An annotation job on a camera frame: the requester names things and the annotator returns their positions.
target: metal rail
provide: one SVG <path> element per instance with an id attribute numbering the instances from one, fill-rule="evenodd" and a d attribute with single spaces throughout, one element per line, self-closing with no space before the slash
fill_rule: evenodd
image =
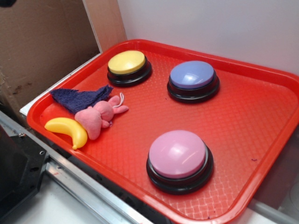
<path id="1" fill-rule="evenodd" d="M 46 173 L 79 200 L 103 224 L 152 224 L 101 184 L 0 111 L 0 124 L 9 136 L 25 134 L 48 153 Z"/>

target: blue towel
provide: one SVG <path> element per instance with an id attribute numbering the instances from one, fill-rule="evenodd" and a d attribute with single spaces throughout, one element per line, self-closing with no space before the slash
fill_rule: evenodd
<path id="1" fill-rule="evenodd" d="M 51 90 L 50 94 L 56 102 L 64 106 L 69 112 L 76 114 L 89 106 L 94 106 L 101 100 L 106 100 L 112 89 L 113 87 L 108 85 L 99 88 L 97 91 L 82 92 L 60 88 Z"/>

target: pink button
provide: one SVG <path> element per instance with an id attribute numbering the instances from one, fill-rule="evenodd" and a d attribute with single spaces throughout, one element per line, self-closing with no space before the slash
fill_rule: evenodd
<path id="1" fill-rule="evenodd" d="M 184 130 L 162 134 L 149 150 L 153 169 L 171 179 L 185 178 L 196 173 L 205 158 L 205 143 L 196 134 Z"/>

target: plastic tray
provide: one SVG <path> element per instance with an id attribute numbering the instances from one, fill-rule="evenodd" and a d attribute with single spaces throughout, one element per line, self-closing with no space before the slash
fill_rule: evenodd
<path id="1" fill-rule="evenodd" d="M 226 223 L 247 206 L 299 121 L 299 77 L 290 73 L 145 40 L 120 43 L 95 58 L 57 88 L 93 91 L 109 84 L 107 63 L 129 49 L 145 54 L 152 75 L 134 87 L 115 87 L 129 111 L 76 151 L 71 138 L 44 129 L 54 117 L 73 118 L 50 94 L 28 113 L 29 125 L 175 223 Z M 166 88 L 179 63 L 210 63 L 221 81 L 218 94 L 199 104 L 179 103 Z M 150 182 L 146 160 L 151 143 L 177 129 L 196 133 L 211 149 L 214 173 L 200 190 L 183 196 Z"/>

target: plush rabbit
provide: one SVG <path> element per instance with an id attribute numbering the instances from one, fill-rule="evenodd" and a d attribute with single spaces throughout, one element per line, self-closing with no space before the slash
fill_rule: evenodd
<path id="1" fill-rule="evenodd" d="M 89 106 L 75 114 L 75 120 L 87 131 L 89 139 L 97 139 L 101 128 L 112 125 L 112 118 L 115 114 L 123 113 L 129 109 L 122 105 L 123 99 L 121 93 L 121 97 L 113 96 L 108 101 L 97 102 L 93 107 Z"/>

